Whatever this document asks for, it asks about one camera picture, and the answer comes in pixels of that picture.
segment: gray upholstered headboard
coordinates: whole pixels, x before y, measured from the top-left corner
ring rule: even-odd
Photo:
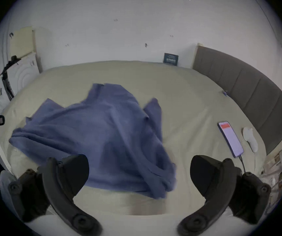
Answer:
[[[269,154],[282,140],[282,91],[264,74],[225,53],[198,46],[193,69],[229,92]]]

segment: small black sign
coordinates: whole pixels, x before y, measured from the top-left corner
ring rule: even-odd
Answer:
[[[164,53],[163,63],[170,64],[170,65],[177,65],[177,62],[178,62],[178,55]]]

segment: phone screen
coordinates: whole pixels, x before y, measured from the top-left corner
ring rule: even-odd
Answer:
[[[244,149],[231,125],[227,121],[224,121],[224,122],[219,122],[218,126],[227,144],[229,145],[233,156],[238,157],[239,155],[241,155],[244,152]]]

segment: blue towel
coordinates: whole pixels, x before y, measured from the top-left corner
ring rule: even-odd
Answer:
[[[86,155],[88,186],[165,198],[175,165],[162,145],[161,116],[155,98],[141,109],[122,86],[93,84],[84,101],[67,108],[47,99],[9,142],[39,165]]]

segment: beige bedsheet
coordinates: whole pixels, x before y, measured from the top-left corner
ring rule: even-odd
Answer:
[[[212,80],[197,71],[165,64],[137,61],[109,61],[53,68],[42,73],[20,91],[5,109],[5,125],[0,127],[0,154],[9,170],[19,177],[37,165],[9,144],[12,131],[25,124],[50,98],[66,107],[83,100],[93,83],[115,83],[131,92],[143,107],[152,97],[158,99],[163,112],[163,143],[177,166],[177,185],[166,199],[154,200],[136,193],[113,192],[84,186],[74,203],[90,213],[92,210],[127,215],[191,213],[203,206],[205,199],[190,179],[190,162],[194,155],[208,155],[218,160],[234,159],[217,127],[228,121],[243,148],[246,171],[258,174],[264,162],[265,145],[238,105],[222,93]],[[255,155],[243,139],[243,127],[254,129],[259,150]]]

